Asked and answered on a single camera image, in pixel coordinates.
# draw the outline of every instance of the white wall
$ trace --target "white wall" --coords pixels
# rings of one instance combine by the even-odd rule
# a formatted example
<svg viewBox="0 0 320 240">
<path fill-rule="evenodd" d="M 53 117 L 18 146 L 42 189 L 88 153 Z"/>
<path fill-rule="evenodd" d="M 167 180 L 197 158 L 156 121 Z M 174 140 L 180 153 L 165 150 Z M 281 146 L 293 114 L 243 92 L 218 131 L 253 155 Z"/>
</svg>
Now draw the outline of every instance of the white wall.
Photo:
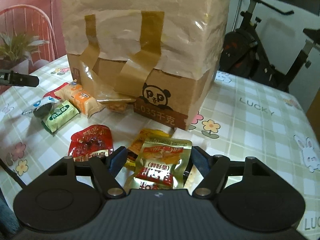
<svg viewBox="0 0 320 240">
<path fill-rule="evenodd" d="M 253 12 L 253 20 L 256 16 L 262 19 L 257 26 L 257 33 L 266 50 L 270 63 L 278 70 L 287 73 L 299 51 L 303 48 L 306 35 L 302 32 L 304 28 L 319 29 L 320 17 L 303 9 L 276 0 L 265 0 L 265 2 L 283 10 L 294 10 L 295 14 L 283 16 L 268 7 L 257 4 Z M 229 18 L 227 32 L 232 29 L 236 14 L 238 0 L 231 0 L 229 7 Z M 243 0 L 241 10 L 245 11 L 249 6 L 249 0 Z M 240 26 L 242 17 L 239 16 L 237 27 Z M 312 103 L 320 87 L 320 55 L 316 49 L 312 49 L 308 60 L 311 61 L 310 68 L 303 68 L 289 86 L 289 91 L 294 95 L 303 110 L 306 112 Z"/>
</svg>

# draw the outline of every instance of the gold snack package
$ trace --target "gold snack package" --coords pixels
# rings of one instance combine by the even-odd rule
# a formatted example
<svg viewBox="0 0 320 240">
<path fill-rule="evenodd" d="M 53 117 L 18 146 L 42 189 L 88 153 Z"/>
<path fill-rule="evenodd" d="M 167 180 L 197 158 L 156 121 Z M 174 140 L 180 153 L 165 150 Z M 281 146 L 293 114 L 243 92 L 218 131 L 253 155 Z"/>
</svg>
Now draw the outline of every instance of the gold snack package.
<svg viewBox="0 0 320 240">
<path fill-rule="evenodd" d="M 97 102 L 97 100 L 83 90 L 76 80 L 54 92 L 54 94 L 62 98 L 62 100 L 70 101 L 82 114 L 88 117 L 105 108 L 104 105 Z"/>
<path fill-rule="evenodd" d="M 124 184 L 130 189 L 183 188 L 192 142 L 157 136 L 148 137 L 136 159 L 136 169 Z"/>
<path fill-rule="evenodd" d="M 145 139 L 151 135 L 156 135 L 156 136 L 161 136 L 161 137 L 170 137 L 169 134 L 167 134 L 161 130 L 142 129 L 140 131 L 139 135 L 134 139 L 134 141 L 128 147 L 128 150 L 130 150 L 130 151 L 128 152 L 127 162 L 124 166 L 127 167 L 129 170 L 132 170 L 132 171 L 135 170 L 136 159 L 140 153 L 142 145 L 143 145 Z"/>
</svg>

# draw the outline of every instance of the potted plant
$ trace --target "potted plant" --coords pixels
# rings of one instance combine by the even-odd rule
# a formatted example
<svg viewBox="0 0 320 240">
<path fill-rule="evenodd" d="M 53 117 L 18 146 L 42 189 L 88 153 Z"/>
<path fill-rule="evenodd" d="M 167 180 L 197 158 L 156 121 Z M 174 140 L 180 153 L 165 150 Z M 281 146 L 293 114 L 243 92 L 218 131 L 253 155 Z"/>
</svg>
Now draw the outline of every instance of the potted plant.
<svg viewBox="0 0 320 240">
<path fill-rule="evenodd" d="M 39 40 L 39 36 L 26 33 L 12 33 L 11 36 L 0 33 L 0 68 L 28 74 L 31 54 L 39 52 L 39 46 L 48 43 L 49 41 Z"/>
</svg>

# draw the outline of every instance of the orange snack package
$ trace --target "orange snack package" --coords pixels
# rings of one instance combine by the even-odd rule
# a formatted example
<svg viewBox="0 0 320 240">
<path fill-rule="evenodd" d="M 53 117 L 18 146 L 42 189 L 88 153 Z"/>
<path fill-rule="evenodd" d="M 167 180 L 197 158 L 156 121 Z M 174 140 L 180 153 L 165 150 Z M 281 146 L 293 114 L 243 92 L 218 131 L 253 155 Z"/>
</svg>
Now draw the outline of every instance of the orange snack package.
<svg viewBox="0 0 320 240">
<path fill-rule="evenodd" d="M 104 105 L 97 102 L 97 100 L 83 90 L 76 80 L 54 92 L 54 94 L 63 100 L 70 101 L 82 114 L 88 117 L 105 108 Z"/>
</svg>

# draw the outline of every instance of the table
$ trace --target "table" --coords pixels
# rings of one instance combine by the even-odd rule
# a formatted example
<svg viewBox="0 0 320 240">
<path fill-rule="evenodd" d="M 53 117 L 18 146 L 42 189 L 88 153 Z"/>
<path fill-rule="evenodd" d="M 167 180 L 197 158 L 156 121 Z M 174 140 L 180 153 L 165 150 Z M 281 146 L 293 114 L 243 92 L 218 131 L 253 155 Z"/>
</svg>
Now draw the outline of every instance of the table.
<svg viewBox="0 0 320 240">
<path fill-rule="evenodd" d="M 0 157 L 26 184 L 67 155 L 71 135 L 92 124 L 110 127 L 115 149 L 129 146 L 142 128 L 170 131 L 133 111 L 119 114 L 104 109 L 90 119 L 77 115 L 52 136 L 37 119 L 20 116 L 46 92 L 71 82 L 68 67 L 63 56 L 34 72 L 40 80 L 38 87 L 12 87 L 0 96 Z M 295 97 L 218 72 L 189 132 L 205 138 L 210 155 L 222 154 L 239 161 L 255 156 L 276 171 L 305 198 L 306 211 L 298 230 L 308 239 L 320 237 L 320 163 L 307 167 L 303 159 L 319 160 L 319 144 Z M 19 163 L 27 164 L 28 170 Z M 117 180 L 123 183 L 126 176 L 123 169 Z M 88 178 L 78 180 L 91 183 Z M 239 180 L 241 177 L 232 177 L 228 183 Z M 2 169 L 0 187 L 12 208 L 21 188 Z"/>
</svg>

